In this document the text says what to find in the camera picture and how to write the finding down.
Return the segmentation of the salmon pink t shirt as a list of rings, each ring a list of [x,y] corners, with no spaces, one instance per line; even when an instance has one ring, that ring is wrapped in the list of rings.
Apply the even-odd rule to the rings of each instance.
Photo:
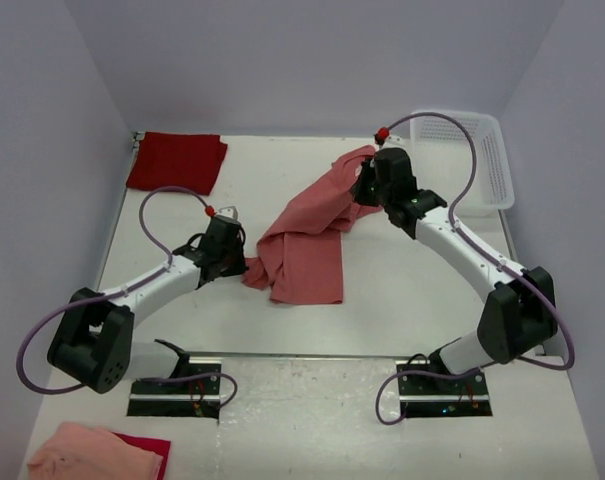
[[[362,146],[340,156],[331,168],[291,199],[256,244],[242,283],[270,290],[270,300],[289,305],[344,301],[342,235],[378,207],[354,202],[351,187],[361,163],[375,149]]]

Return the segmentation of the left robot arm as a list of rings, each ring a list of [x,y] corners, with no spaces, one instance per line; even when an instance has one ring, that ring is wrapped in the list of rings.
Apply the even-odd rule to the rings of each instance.
[[[74,293],[47,353],[48,362],[82,387],[104,394],[124,379],[155,383],[169,393],[196,379],[185,350],[166,340],[133,340],[134,329],[177,298],[246,269],[241,223],[217,214],[206,231],[172,252],[167,265],[106,292]]]

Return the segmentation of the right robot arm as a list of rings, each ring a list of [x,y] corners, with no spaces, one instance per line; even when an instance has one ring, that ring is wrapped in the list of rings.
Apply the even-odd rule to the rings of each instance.
[[[365,157],[351,193],[357,204],[382,208],[392,225],[437,253],[483,302],[474,331],[430,354],[428,380],[436,391],[449,393],[464,374],[507,364],[557,334],[550,274],[505,259],[464,231],[443,198],[418,187],[404,149]]]

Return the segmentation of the white plastic basket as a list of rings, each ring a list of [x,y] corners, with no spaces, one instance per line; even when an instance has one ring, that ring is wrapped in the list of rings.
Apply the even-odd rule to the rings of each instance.
[[[456,207],[463,216],[507,210],[515,194],[498,120],[487,114],[447,111],[454,125],[438,117],[410,122],[409,148],[418,183],[452,202],[468,187]]]

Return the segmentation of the folded dark red shirt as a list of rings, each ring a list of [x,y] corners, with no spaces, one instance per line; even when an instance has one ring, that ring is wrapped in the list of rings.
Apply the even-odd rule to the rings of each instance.
[[[219,135],[146,132],[126,187],[152,191],[177,186],[208,196],[227,150]]]

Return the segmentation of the folded red shirt front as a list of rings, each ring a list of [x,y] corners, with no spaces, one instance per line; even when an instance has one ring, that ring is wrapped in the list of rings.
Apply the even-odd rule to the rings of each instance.
[[[157,438],[131,436],[117,432],[114,432],[114,435],[116,435],[128,445],[140,448],[148,452],[153,452],[154,454],[158,455],[161,458],[161,463],[158,469],[156,479],[164,479],[166,475],[166,469],[171,449],[170,441]]]

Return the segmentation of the folded light pink shirt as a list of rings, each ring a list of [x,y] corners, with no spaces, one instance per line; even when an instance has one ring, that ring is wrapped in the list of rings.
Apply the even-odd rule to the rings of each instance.
[[[156,479],[161,458],[101,427],[64,422],[27,462],[30,479]]]

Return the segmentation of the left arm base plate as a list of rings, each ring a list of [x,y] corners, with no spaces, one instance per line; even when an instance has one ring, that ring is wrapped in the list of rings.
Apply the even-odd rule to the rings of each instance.
[[[210,377],[180,384],[136,381],[127,406],[128,417],[219,419],[222,371],[220,359],[190,359],[179,377],[210,373]]]

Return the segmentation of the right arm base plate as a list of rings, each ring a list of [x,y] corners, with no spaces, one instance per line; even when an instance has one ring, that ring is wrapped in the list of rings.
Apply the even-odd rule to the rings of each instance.
[[[406,419],[493,415],[483,373],[458,380],[402,375],[397,386],[401,415]]]

